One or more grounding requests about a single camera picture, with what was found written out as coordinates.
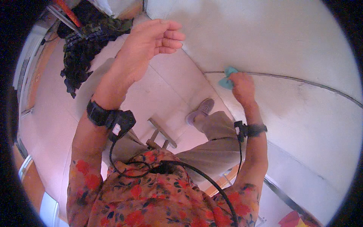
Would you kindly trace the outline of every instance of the white tiled floor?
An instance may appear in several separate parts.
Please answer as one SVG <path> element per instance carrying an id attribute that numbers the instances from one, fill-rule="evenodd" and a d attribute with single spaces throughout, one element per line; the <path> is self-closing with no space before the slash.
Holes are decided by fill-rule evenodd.
<path id="1" fill-rule="evenodd" d="M 127 36 L 110 42 L 92 62 L 95 70 L 107 58 L 114 57 Z M 77 128 L 75 101 L 66 92 L 63 69 L 63 45 L 56 46 L 41 78 L 34 112 L 21 121 L 21 138 L 33 157 L 47 193 L 60 204 L 60 215 L 66 215 L 71 144 Z M 211 97 L 216 103 L 213 112 L 223 110 L 233 119 L 209 82 L 183 50 L 173 55 L 158 55 L 150 62 L 143 79 L 128 91 L 122 109 L 135 115 L 133 130 L 142 142 L 151 137 L 154 128 L 147 120 L 153 117 L 176 140 L 178 153 L 207 141 L 204 134 L 185 123 L 185 116 L 202 100 Z M 163 137 L 156 142 L 161 144 Z"/>

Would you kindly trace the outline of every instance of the shoe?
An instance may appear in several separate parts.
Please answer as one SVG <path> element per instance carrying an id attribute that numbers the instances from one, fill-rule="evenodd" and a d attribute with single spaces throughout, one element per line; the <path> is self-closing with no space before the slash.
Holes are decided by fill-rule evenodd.
<path id="1" fill-rule="evenodd" d="M 214 107 L 214 100 L 211 98 L 205 99 L 201 102 L 196 110 L 188 114 L 185 118 L 188 125 L 194 125 L 194 118 L 198 114 L 203 114 L 204 116 L 208 116 L 208 114 L 212 111 Z"/>

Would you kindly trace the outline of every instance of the red floral shirt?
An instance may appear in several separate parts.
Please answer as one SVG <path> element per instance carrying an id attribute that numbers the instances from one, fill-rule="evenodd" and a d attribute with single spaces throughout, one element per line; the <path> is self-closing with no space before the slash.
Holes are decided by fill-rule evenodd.
<path id="1" fill-rule="evenodd" d="M 101 163 L 82 159 L 70 166 L 67 216 L 70 226 L 188 226 L 213 227 L 233 224 L 230 209 L 218 193 L 209 197 L 187 175 L 175 166 L 173 174 L 149 173 L 143 178 L 125 178 L 108 169 L 103 182 Z M 132 161 L 158 166 L 160 160 L 179 161 L 170 151 L 147 151 Z M 141 175 L 144 164 L 115 166 L 123 174 Z M 224 189 L 238 216 L 240 226 L 254 226 L 258 214 L 259 194 L 255 186 Z"/>

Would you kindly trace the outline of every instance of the wooden stool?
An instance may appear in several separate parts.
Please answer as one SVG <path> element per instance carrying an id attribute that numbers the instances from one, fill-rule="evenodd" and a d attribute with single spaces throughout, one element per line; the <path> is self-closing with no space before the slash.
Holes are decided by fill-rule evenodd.
<path id="1" fill-rule="evenodd" d="M 160 127 L 160 125 L 158 125 L 158 123 L 154 119 L 149 118 L 148 121 L 150 121 L 152 123 L 152 125 L 154 125 L 154 127 L 156 128 L 156 130 L 152 134 L 151 138 L 146 141 L 146 145 L 148 145 L 148 148 L 150 150 L 151 149 L 160 149 L 160 148 L 166 149 L 168 147 L 169 143 L 171 143 L 174 148 L 177 147 L 176 142 L 170 138 L 170 136 Z M 157 143 L 155 143 L 155 138 L 159 132 L 166 138 L 166 140 L 163 144 L 163 147 L 160 147 Z"/>

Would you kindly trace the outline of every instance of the wrist-mounted device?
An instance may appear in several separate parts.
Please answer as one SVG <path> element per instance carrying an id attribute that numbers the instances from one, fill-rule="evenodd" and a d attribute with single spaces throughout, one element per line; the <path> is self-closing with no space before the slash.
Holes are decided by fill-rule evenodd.
<path id="1" fill-rule="evenodd" d="M 234 128 L 239 129 L 238 141 L 242 143 L 245 137 L 257 137 L 261 132 L 266 131 L 266 125 L 246 125 L 242 121 L 236 121 Z"/>
<path id="2" fill-rule="evenodd" d="M 95 101 L 88 102 L 87 117 L 97 126 L 105 126 L 111 129 L 109 132 L 109 140 L 112 142 L 122 138 L 136 123 L 134 115 L 130 110 L 105 110 Z"/>

